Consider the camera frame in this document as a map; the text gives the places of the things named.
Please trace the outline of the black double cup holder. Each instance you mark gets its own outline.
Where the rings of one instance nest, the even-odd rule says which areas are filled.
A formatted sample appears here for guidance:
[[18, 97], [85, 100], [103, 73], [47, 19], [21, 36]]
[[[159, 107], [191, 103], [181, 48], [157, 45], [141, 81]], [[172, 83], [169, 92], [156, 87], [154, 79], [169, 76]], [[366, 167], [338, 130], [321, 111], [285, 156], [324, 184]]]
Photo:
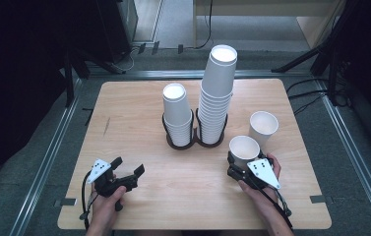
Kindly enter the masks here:
[[196, 111], [191, 111], [191, 119], [184, 127], [174, 128], [162, 118], [163, 128], [166, 132], [166, 141], [171, 148], [184, 150], [190, 148], [193, 144], [199, 144], [204, 148], [218, 147], [224, 138], [224, 130], [227, 125], [228, 115], [222, 122], [222, 126], [218, 129], [219, 136], [217, 140], [210, 139], [208, 134], [208, 123], [202, 120], [202, 112], [199, 108]]

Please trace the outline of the person's right hand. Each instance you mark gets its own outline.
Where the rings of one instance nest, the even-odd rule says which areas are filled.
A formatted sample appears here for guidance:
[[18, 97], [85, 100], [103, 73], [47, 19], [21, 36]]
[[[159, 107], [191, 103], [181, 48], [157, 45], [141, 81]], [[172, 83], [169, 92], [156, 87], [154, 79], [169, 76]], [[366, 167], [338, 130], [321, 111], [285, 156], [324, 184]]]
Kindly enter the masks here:
[[262, 191], [252, 189], [244, 181], [239, 180], [238, 185], [242, 191], [252, 200], [255, 209], [260, 216], [268, 217], [278, 214], [274, 203], [278, 201], [278, 197], [270, 187], [264, 188]]

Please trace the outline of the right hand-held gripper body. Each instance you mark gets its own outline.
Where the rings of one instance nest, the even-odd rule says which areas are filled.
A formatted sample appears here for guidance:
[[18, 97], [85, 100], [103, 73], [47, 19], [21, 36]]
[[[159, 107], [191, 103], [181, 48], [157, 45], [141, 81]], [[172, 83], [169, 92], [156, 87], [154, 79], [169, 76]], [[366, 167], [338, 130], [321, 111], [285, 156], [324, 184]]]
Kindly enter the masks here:
[[274, 166], [270, 165], [266, 159], [251, 161], [247, 166], [247, 170], [243, 170], [237, 165], [235, 167], [228, 167], [227, 175], [236, 181], [244, 181], [255, 190], [266, 187], [280, 188], [280, 183], [273, 170]]

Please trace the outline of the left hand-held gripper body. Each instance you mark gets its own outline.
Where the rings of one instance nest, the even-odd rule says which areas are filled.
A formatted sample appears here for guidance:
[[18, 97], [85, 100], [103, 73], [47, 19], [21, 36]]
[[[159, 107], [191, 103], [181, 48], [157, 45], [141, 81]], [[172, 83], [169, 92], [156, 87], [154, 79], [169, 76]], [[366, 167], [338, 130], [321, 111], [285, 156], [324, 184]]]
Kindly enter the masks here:
[[127, 192], [138, 187], [139, 178], [134, 176], [134, 172], [128, 176], [115, 177], [110, 163], [97, 159], [87, 177], [87, 183], [93, 184], [99, 195], [110, 197], [120, 186], [124, 186]]

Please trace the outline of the person's left hand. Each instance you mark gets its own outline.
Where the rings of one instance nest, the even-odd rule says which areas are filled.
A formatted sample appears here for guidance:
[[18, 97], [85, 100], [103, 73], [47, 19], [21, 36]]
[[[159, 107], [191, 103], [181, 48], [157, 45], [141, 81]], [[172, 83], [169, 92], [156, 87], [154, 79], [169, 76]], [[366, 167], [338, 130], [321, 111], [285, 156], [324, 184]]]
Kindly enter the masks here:
[[108, 225], [113, 227], [117, 219], [117, 211], [115, 205], [117, 202], [122, 201], [123, 195], [126, 193], [124, 186], [119, 187], [110, 197], [103, 197], [99, 195], [95, 189], [92, 191], [92, 195], [95, 197], [93, 202], [93, 216], [91, 223]]

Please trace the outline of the dark cabinet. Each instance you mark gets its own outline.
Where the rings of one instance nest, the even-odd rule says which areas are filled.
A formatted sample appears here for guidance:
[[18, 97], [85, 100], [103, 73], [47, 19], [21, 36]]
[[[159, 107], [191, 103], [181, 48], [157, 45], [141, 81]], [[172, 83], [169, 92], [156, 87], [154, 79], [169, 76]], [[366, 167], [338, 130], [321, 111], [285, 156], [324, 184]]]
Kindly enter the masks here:
[[134, 0], [96, 0], [111, 60], [115, 62], [132, 49], [138, 24]]

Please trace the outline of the light wooden furniture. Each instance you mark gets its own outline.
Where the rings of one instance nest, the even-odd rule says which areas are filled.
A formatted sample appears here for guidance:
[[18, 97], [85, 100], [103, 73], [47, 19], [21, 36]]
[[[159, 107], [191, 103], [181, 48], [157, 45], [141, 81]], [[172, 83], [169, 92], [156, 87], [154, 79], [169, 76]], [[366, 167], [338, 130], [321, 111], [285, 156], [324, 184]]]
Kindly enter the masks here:
[[193, 0], [193, 39], [198, 16], [295, 17], [310, 48], [329, 34], [346, 0]]

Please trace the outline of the black stand legs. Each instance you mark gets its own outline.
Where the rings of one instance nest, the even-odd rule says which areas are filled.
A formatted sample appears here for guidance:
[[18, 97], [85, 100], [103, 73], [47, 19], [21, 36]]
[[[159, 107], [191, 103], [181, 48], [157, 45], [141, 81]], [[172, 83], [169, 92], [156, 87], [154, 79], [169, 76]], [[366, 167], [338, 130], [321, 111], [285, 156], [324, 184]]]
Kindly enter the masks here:
[[357, 5], [358, 0], [343, 0], [343, 6], [341, 13], [334, 13], [330, 17], [330, 33], [324, 39], [323, 42], [318, 44], [313, 49], [288, 62], [287, 64], [271, 69], [272, 73], [286, 73], [292, 68], [299, 64], [309, 60], [312, 57], [316, 57], [313, 65], [310, 68], [310, 74], [312, 76], [322, 76], [327, 68], [330, 68], [328, 86], [327, 86], [327, 97], [333, 106], [337, 105], [336, 99], [336, 85], [339, 65], [339, 54], [340, 54], [340, 41], [342, 35], [351, 15], [354, 12], [354, 8]]
[[125, 74], [126, 69], [118, 69], [113, 63], [107, 63], [98, 59], [89, 52], [68, 47], [64, 54], [64, 78], [66, 81], [66, 107], [69, 107], [75, 100], [75, 89], [73, 81], [73, 72], [80, 74], [81, 78], [88, 78], [91, 74], [87, 61], [91, 61], [101, 69], [111, 74]]

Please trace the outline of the white paper cup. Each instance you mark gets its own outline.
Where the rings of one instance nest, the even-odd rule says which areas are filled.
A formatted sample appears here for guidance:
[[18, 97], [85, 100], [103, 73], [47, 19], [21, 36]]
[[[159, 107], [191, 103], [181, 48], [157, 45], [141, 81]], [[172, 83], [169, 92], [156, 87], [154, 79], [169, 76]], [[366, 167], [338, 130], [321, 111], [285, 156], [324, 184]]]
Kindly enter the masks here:
[[259, 144], [249, 136], [236, 136], [229, 142], [229, 151], [234, 164], [247, 170], [247, 164], [254, 161], [260, 154]]
[[249, 136], [263, 148], [269, 138], [277, 132], [278, 127], [278, 118], [274, 114], [257, 111], [249, 119]]

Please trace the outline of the aluminium frame rail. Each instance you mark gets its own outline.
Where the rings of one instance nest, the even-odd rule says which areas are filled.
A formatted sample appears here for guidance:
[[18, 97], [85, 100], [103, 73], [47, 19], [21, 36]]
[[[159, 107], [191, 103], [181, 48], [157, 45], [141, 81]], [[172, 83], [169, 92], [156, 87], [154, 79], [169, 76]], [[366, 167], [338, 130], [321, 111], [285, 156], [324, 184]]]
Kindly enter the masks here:
[[25, 196], [24, 202], [20, 208], [18, 216], [15, 219], [9, 236], [24, 236], [26, 232], [33, 211], [37, 205], [41, 192], [51, 171], [57, 152], [60, 149], [66, 131], [69, 127], [69, 123], [79, 102], [79, 91], [82, 86], [82, 80], [76, 79], [74, 85], [74, 99], [64, 109], [62, 117], [60, 118], [58, 126], [46, 150], [43, 160], [36, 171], [35, 177], [31, 183], [28, 193]]
[[337, 130], [340, 140], [347, 152], [347, 156], [352, 164], [356, 175], [366, 193], [366, 196], [371, 204], [371, 172], [365, 163], [365, 160], [359, 151], [354, 138], [345, 125], [344, 120], [340, 115], [340, 110], [333, 106], [330, 99], [323, 97], [323, 103], [326, 107], [327, 113], [330, 115], [331, 120]]
[[[104, 78], [111, 81], [159, 81], [159, 80], [200, 80], [203, 70], [167, 70], [167, 71], [128, 71], [122, 74], [109, 72], [94, 72], [92, 78]], [[266, 79], [266, 78], [309, 78], [308, 70], [295, 70], [285, 73], [275, 73], [271, 70], [236, 70], [236, 79]]]

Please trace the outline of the tall stack of paper cups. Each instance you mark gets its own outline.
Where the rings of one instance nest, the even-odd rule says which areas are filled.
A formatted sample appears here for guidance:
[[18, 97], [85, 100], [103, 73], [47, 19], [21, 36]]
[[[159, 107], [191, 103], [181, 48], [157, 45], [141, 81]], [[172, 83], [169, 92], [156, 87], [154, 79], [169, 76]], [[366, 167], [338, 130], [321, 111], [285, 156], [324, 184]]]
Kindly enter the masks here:
[[223, 135], [233, 95], [236, 63], [237, 51], [233, 47], [220, 44], [212, 48], [201, 80], [197, 109], [197, 134], [206, 146], [217, 144]]

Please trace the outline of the short stack of paper cups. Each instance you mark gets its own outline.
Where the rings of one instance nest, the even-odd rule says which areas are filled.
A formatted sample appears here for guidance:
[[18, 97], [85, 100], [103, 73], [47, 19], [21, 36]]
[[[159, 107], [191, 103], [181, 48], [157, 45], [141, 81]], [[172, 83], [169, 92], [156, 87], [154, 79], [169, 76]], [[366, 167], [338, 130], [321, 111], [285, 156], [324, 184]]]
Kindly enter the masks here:
[[179, 83], [167, 85], [163, 91], [163, 124], [171, 143], [179, 148], [191, 143], [193, 112], [186, 89]]

